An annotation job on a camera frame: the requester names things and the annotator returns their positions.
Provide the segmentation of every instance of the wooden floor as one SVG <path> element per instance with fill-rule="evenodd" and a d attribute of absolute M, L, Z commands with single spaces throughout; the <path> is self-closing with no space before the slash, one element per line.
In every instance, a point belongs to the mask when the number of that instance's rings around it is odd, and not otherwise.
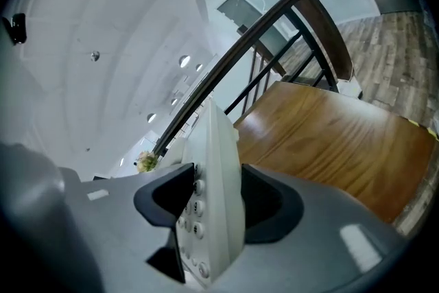
<path fill-rule="evenodd" d="M 432 127 L 438 108 L 439 51 L 420 12 L 384 14 L 339 26 L 363 88 L 363 100 Z M 291 73 L 310 50 L 298 41 L 280 63 Z M 320 72 L 313 59 L 302 77 Z"/>
<path fill-rule="evenodd" d="M 347 191 L 393 222 L 427 179 L 436 140 L 358 99 L 275 82 L 240 118 L 241 163 Z"/>

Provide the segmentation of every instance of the recessed light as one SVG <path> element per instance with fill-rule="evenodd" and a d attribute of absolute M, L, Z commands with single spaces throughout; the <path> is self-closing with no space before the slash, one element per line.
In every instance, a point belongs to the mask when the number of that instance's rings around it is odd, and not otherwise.
<path fill-rule="evenodd" d="M 146 119 L 148 121 L 148 123 L 150 124 L 152 122 L 152 120 L 154 120 L 156 118 L 156 114 L 149 114 Z"/>
<path fill-rule="evenodd" d="M 189 55 L 183 55 L 180 60 L 178 61 L 178 63 L 180 64 L 180 67 L 183 68 L 185 67 L 187 64 L 189 64 L 191 57 Z"/>

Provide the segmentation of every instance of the ceiling light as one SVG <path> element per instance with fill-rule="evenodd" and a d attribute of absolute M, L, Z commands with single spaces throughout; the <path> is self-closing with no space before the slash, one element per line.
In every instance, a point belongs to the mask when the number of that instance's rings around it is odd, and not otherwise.
<path fill-rule="evenodd" d="M 152 120 L 154 120 L 156 118 L 156 114 L 149 114 L 146 119 L 148 121 L 148 123 L 150 124 L 152 122 Z"/>
<path fill-rule="evenodd" d="M 178 61 L 178 63 L 180 64 L 180 67 L 183 68 L 185 67 L 187 64 L 189 64 L 191 57 L 189 55 L 183 55 L 180 60 Z"/>

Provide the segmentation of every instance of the white ceiling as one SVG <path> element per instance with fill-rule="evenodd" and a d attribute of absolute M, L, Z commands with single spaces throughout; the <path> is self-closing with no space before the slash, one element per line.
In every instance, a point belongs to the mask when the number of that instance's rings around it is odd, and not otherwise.
<path fill-rule="evenodd" d="M 108 172 L 148 130 L 160 132 L 175 85 L 184 75 L 191 85 L 195 66 L 213 57 L 195 0 L 10 0 L 3 15 L 16 12 L 26 13 L 27 42 L 13 47 L 1 29 L 1 138 L 83 179 Z"/>

